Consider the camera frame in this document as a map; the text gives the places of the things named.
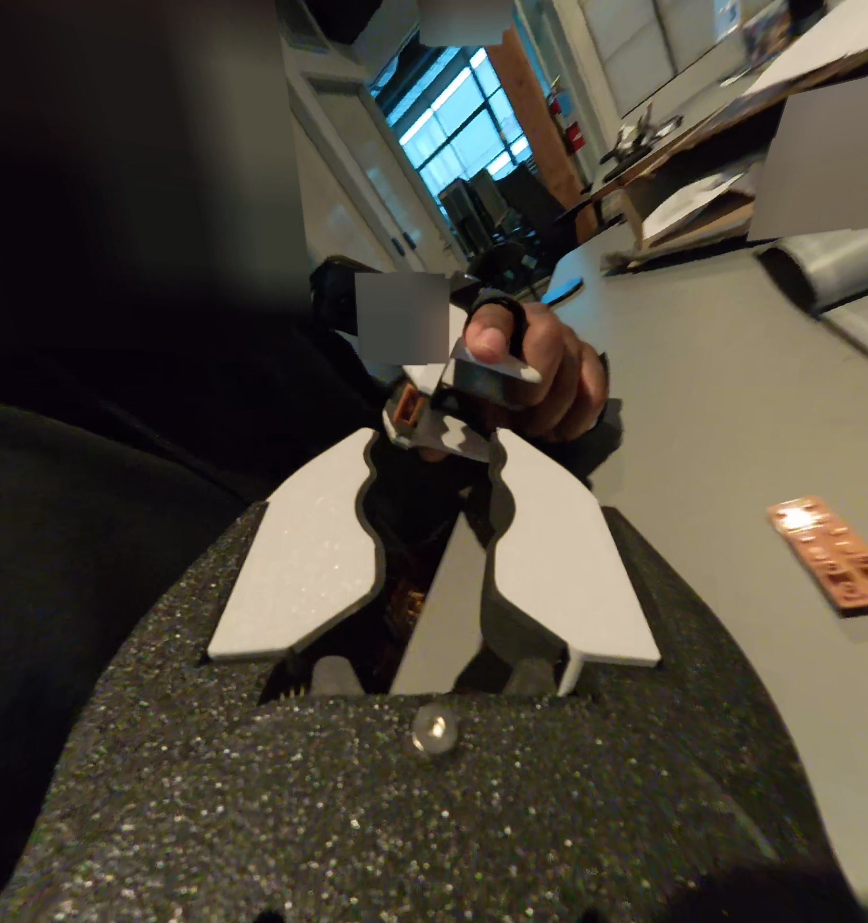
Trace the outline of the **red fire extinguisher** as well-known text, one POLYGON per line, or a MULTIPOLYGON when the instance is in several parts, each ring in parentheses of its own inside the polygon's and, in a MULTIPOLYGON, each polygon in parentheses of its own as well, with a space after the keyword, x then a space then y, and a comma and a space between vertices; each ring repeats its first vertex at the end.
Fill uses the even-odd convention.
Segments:
POLYGON ((547 94, 546 104, 566 153, 574 156, 585 142, 570 95, 564 88, 554 87, 547 94))

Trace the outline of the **orange toy brick plate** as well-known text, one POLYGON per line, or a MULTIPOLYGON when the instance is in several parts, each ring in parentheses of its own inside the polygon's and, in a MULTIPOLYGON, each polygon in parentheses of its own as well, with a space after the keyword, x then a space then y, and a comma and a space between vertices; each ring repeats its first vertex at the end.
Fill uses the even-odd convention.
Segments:
POLYGON ((819 497, 768 507, 766 516, 841 617, 868 615, 868 544, 819 497))

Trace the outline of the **grey instruction booklet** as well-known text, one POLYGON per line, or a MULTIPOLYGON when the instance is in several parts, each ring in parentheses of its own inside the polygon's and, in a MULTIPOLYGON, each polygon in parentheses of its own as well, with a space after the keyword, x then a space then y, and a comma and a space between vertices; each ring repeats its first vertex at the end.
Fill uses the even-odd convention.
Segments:
POLYGON ((755 255, 794 306, 868 357, 868 229, 786 237, 755 255))

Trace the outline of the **grey background table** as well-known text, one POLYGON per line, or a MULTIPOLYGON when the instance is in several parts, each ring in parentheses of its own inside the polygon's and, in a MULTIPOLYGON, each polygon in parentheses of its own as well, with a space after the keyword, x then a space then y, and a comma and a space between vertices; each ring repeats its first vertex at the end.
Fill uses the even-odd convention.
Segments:
POLYGON ((614 191, 625 189, 638 179, 652 178, 661 170, 690 176, 696 171, 740 160, 763 145, 766 129, 762 123, 768 118, 764 114, 777 104, 773 89, 734 98, 605 182, 587 201, 600 203, 614 191))

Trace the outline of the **person's left forearm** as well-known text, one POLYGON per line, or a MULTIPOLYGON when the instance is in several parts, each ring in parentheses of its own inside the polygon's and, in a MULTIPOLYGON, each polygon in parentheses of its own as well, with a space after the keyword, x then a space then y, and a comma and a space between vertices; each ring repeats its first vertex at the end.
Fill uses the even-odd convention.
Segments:
POLYGON ((535 437, 528 441, 549 459, 589 484, 592 473, 617 452, 622 444, 622 410, 623 401, 610 398, 596 425, 580 437, 569 442, 535 437))

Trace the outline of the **cardboard box with white flap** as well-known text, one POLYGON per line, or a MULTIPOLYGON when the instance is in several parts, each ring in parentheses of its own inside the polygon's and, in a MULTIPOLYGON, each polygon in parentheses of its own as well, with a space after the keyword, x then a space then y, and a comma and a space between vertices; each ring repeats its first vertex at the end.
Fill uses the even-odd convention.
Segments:
POLYGON ((690 176, 661 170, 652 178, 638 179, 614 191, 612 195, 633 240, 628 245, 609 248, 602 256, 602 270, 635 271, 655 260, 746 237, 767 153, 787 99, 867 75, 868 50, 864 50, 762 88, 755 93, 773 89, 778 104, 764 114, 768 118, 762 123, 766 132, 761 147, 717 168, 690 176))

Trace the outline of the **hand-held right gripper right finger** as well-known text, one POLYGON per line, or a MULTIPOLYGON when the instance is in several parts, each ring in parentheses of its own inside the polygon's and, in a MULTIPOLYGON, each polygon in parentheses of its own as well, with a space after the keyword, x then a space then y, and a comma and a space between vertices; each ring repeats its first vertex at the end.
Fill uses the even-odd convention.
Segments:
POLYGON ((557 696, 586 663, 657 668, 661 653, 601 505, 586 483, 511 430, 491 437, 488 587, 559 640, 557 696))

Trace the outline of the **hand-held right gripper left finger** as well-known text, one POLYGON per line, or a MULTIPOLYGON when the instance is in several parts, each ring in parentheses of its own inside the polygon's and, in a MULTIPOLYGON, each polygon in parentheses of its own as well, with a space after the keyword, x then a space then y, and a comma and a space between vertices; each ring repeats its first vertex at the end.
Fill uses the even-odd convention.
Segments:
POLYGON ((358 429, 270 495, 209 641, 210 660, 301 652, 379 595, 385 548, 364 511, 378 438, 358 429))

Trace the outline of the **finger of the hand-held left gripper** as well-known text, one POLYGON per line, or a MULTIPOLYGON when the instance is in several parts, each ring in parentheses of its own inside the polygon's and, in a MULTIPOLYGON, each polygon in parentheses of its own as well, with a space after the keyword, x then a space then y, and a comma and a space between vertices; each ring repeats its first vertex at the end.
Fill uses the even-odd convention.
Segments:
POLYGON ((423 449, 488 463, 489 440, 458 417, 427 417, 423 421, 423 449))
POLYGON ((383 425, 390 441, 399 448, 423 447, 423 421, 427 417, 445 417, 442 410, 435 406, 434 398, 440 386, 440 380, 446 369, 444 363, 405 365, 401 378, 393 385, 390 396, 383 409, 383 425), (427 397, 426 409, 420 417, 417 427, 412 431, 398 432, 393 426, 391 415, 398 398, 405 387, 412 388, 427 397))

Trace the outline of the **grey desk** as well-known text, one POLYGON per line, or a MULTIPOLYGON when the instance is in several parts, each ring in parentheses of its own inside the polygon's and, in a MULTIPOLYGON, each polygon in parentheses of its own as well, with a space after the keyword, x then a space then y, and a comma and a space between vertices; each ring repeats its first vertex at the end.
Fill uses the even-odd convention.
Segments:
POLYGON ((442 817, 386 921, 863 921, 868 615, 841 617, 766 509, 814 494, 868 540, 868 359, 744 254, 590 278, 623 442, 591 477, 662 652, 586 698, 458 698, 442 817))

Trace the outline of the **person's black jacket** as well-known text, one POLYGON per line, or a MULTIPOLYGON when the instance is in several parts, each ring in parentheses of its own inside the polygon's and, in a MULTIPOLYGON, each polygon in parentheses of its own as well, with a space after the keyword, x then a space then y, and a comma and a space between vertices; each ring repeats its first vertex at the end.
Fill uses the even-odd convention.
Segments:
POLYGON ((387 398, 314 314, 353 259, 307 253, 280 10, 0 2, 0 894, 140 619, 387 398))

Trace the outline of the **person's left hand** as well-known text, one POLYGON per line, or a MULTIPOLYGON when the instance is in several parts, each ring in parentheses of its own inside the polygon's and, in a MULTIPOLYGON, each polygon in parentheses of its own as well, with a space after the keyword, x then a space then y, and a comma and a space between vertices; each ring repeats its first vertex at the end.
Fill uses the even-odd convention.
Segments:
POLYGON ((542 303, 525 303, 528 327, 522 360, 541 375, 532 384, 511 382, 507 408, 478 399, 483 428, 509 428, 547 444, 570 443, 593 429, 609 398, 609 375, 601 355, 542 303))

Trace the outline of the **black white toy figure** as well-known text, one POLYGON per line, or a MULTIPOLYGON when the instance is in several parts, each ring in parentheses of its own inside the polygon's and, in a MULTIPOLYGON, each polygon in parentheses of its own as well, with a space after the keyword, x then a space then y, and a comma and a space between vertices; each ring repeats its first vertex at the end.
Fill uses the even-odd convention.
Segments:
POLYGON ((614 164, 609 175, 604 179, 610 181, 617 172, 622 172, 634 166, 646 157, 664 138, 679 129, 684 122, 684 115, 675 114, 665 121, 654 121, 654 104, 649 101, 641 116, 634 124, 624 124, 620 127, 615 143, 611 150, 601 156, 599 164, 607 162, 614 164))

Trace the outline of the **wooden pillar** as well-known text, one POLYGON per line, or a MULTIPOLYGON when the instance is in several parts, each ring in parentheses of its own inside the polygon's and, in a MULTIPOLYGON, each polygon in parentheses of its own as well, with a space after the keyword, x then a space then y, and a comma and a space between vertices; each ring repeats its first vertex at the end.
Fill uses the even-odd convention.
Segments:
POLYGON ((516 27, 505 29, 500 42, 486 46, 486 52, 529 141, 544 185, 564 208, 576 205, 583 184, 566 153, 516 27))

